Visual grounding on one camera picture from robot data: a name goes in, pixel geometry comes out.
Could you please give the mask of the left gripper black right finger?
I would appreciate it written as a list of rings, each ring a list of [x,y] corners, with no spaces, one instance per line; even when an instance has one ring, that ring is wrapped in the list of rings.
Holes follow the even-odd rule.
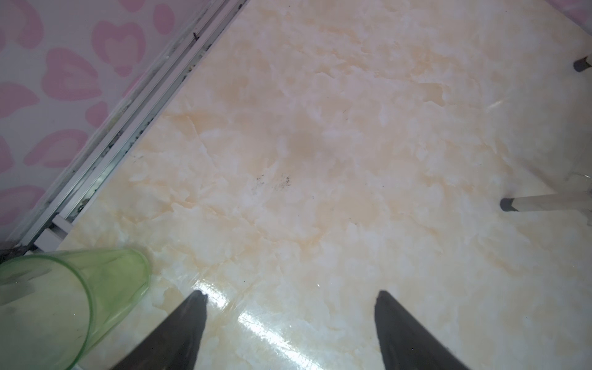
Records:
[[[388,291],[379,292],[374,318],[386,369],[468,369]]]

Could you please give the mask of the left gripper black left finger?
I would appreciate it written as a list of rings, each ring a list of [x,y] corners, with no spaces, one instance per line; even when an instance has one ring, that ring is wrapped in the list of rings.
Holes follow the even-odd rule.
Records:
[[[193,369],[207,320],[208,296],[193,291],[115,369]]]

